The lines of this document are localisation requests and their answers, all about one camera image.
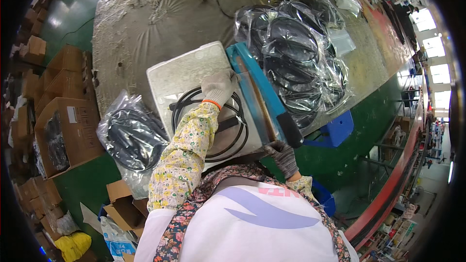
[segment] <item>hand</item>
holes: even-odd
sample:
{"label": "hand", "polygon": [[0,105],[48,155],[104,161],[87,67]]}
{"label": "hand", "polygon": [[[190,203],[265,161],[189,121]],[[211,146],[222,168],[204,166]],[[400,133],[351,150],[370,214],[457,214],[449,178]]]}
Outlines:
{"label": "hand", "polygon": [[240,80],[240,76],[232,69],[225,69],[205,77],[201,85],[202,93],[205,95],[203,101],[212,102],[221,109],[238,87]]}
{"label": "hand", "polygon": [[285,142],[274,141],[264,146],[264,150],[275,160],[277,167],[285,175],[285,179],[289,179],[299,171],[294,158],[294,150]]}

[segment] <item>yellow bag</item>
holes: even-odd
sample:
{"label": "yellow bag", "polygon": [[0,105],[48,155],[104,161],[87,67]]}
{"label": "yellow bag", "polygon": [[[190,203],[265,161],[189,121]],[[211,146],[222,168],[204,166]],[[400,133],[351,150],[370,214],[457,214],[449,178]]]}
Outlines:
{"label": "yellow bag", "polygon": [[92,239],[83,232],[74,232],[69,236],[62,236],[55,241],[55,246],[61,250],[65,262],[73,262],[81,258],[90,248]]}

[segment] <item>green floor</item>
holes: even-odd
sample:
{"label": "green floor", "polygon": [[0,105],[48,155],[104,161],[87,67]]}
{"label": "green floor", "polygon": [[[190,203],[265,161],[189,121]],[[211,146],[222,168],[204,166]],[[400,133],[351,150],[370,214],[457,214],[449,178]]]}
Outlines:
{"label": "green floor", "polygon": [[[64,44],[92,51],[93,18],[97,1],[54,0],[41,32],[41,37],[47,41],[47,63]],[[357,157],[367,155],[390,124],[395,113],[393,100],[400,99],[399,82],[395,75],[351,109],[354,131],[338,148],[304,146],[295,151],[301,174],[314,176],[334,193],[337,211],[358,212],[367,207],[367,202],[361,202],[359,208],[350,208],[349,204],[364,195],[364,190],[367,194],[368,181],[364,179],[364,169],[358,164]],[[263,163],[280,178],[270,158],[265,158]],[[118,179],[119,171],[108,154],[54,178],[63,199],[62,206],[71,212],[79,227],[92,237],[91,248],[102,261],[111,261],[110,253],[103,237],[83,223],[80,202],[97,214],[102,203],[108,199],[106,184]]]}

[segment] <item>yellow floral sleeve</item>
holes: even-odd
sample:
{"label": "yellow floral sleeve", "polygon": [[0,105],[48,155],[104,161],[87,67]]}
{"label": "yellow floral sleeve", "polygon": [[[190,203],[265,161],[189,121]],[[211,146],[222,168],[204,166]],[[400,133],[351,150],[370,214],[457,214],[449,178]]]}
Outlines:
{"label": "yellow floral sleeve", "polygon": [[301,190],[305,195],[317,201],[311,192],[312,176],[301,176],[300,179],[295,180],[295,181],[287,181],[285,184],[288,185],[294,191]]}
{"label": "yellow floral sleeve", "polygon": [[220,109],[202,102],[181,119],[149,182],[147,209],[179,208],[199,185],[207,151],[218,128]]}

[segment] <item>window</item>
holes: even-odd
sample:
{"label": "window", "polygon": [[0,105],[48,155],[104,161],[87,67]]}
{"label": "window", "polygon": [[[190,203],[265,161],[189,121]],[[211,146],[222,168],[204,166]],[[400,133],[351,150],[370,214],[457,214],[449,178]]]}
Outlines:
{"label": "window", "polygon": [[451,96],[451,91],[442,91],[442,92],[435,92],[434,93],[434,98],[435,98],[435,108],[443,108],[443,109],[449,109],[450,108],[450,96]]}
{"label": "window", "polygon": [[428,38],[422,41],[422,45],[429,58],[445,56],[441,37]]}
{"label": "window", "polygon": [[434,84],[450,83],[450,72],[448,64],[431,66],[432,81]]}
{"label": "window", "polygon": [[413,12],[411,18],[420,32],[432,30],[437,27],[435,26],[431,12],[426,8],[421,9],[419,12]]}

